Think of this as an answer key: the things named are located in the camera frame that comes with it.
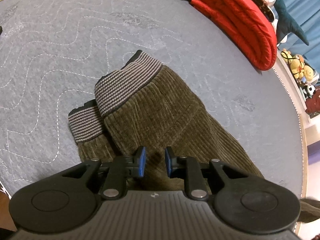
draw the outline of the striped cuff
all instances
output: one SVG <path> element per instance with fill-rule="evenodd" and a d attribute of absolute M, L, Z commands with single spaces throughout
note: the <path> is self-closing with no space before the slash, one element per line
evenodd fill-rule
<path fill-rule="evenodd" d="M 68 119 L 77 144 L 90 141 L 106 131 L 95 99 L 73 109 Z"/>
<path fill-rule="evenodd" d="M 162 63 L 138 50 L 129 64 L 103 76 L 94 87 L 101 116 L 122 106 L 132 95 L 147 85 L 160 71 Z"/>

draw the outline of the yellow stuffed animal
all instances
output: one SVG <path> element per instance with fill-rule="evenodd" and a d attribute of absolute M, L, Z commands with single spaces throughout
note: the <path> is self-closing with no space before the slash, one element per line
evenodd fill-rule
<path fill-rule="evenodd" d="M 290 51 L 288 51 L 288 50 L 286 50 L 286 49 L 283 49 L 282 51 L 281 51 L 281 56 L 283 57 L 283 59 L 284 59 L 284 61 L 286 62 L 286 63 L 288 63 L 289 62 L 289 64 L 292 62 L 292 56 L 291 56 L 291 52 Z"/>
<path fill-rule="evenodd" d="M 307 81 L 311 81 L 313 79 L 313 75 L 314 75 L 313 69 L 310 66 L 305 65 L 303 75 Z"/>
<path fill-rule="evenodd" d="M 290 64 L 290 69 L 295 79 L 303 77 L 303 72 L 304 72 L 303 67 L 304 67 L 304 64 L 300 62 L 300 60 L 296 58 L 292 59 Z"/>

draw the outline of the gray mattress surface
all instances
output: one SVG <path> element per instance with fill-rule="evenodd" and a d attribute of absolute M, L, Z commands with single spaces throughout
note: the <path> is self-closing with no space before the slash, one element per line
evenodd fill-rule
<path fill-rule="evenodd" d="M 176 71 L 265 178 L 301 194 L 295 108 L 185 0 L 0 2 L 0 180 L 9 194 L 80 162 L 68 113 L 142 49 Z"/>

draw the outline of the folded red jacket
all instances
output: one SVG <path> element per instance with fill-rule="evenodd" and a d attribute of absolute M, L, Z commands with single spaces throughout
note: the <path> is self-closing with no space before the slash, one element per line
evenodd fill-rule
<path fill-rule="evenodd" d="M 274 65 L 276 33 L 252 0 L 191 0 L 191 5 L 224 30 L 256 68 Z"/>

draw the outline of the ribbed gray panel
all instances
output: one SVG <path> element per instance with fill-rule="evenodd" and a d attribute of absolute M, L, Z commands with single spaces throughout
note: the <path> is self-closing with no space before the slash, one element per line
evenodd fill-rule
<path fill-rule="evenodd" d="M 127 196 L 103 203 L 83 226 L 58 235 L 19 231 L 12 240 L 289 240 L 291 231 L 256 236 L 223 224 L 207 203 L 190 200 L 182 191 L 129 191 Z"/>

